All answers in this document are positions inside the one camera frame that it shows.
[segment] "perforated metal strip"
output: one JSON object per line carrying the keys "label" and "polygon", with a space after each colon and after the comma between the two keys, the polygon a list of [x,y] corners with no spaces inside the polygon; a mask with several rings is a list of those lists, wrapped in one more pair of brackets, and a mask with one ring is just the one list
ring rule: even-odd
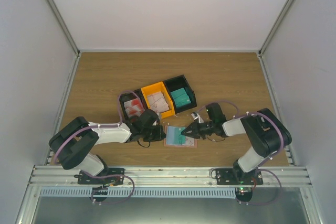
{"label": "perforated metal strip", "polygon": [[[110,187],[108,194],[97,197],[127,197],[131,188]],[[92,187],[43,187],[42,197],[89,197]],[[135,198],[229,198],[235,199],[234,188],[136,188]]]}

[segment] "teal cloth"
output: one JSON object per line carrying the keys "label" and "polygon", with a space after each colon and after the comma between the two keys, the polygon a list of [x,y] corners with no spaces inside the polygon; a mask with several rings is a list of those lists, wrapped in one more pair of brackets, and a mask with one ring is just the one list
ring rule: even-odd
{"label": "teal cloth", "polygon": [[183,145],[185,144],[185,136],[181,135],[181,132],[185,129],[185,127],[167,127],[167,136],[166,136],[166,144],[167,145]]}
{"label": "teal cloth", "polygon": [[190,98],[184,88],[171,92],[171,95],[177,108],[191,103]]}

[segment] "wooden table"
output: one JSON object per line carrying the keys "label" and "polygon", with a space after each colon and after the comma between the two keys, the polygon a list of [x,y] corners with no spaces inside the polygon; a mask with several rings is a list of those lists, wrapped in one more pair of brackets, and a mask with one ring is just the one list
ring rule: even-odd
{"label": "wooden table", "polygon": [[[194,90],[198,107],[226,99],[236,103],[242,112],[265,107],[273,110],[254,53],[97,52],[81,56],[62,125],[77,116],[96,123],[118,122],[117,95],[121,91],[181,74]],[[235,108],[221,105],[227,119],[232,118]],[[192,111],[162,119],[161,123],[187,126],[192,122]],[[207,119],[205,111],[201,115]],[[165,147],[163,141],[152,143],[150,148],[137,143],[110,143],[95,146],[92,153],[115,166],[232,166],[250,146],[246,135],[238,135],[219,143],[198,140],[197,148]],[[285,153],[267,165],[287,166]]]}

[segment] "white backdrop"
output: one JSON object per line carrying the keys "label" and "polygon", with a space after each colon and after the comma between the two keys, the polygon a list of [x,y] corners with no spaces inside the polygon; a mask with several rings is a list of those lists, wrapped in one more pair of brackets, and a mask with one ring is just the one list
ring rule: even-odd
{"label": "white backdrop", "polygon": [[335,223],[336,2],[296,0],[264,54],[294,158]]}
{"label": "white backdrop", "polygon": [[286,0],[54,0],[79,49],[258,50]]}
{"label": "white backdrop", "polygon": [[45,0],[0,0],[0,223],[43,164],[75,53]]}

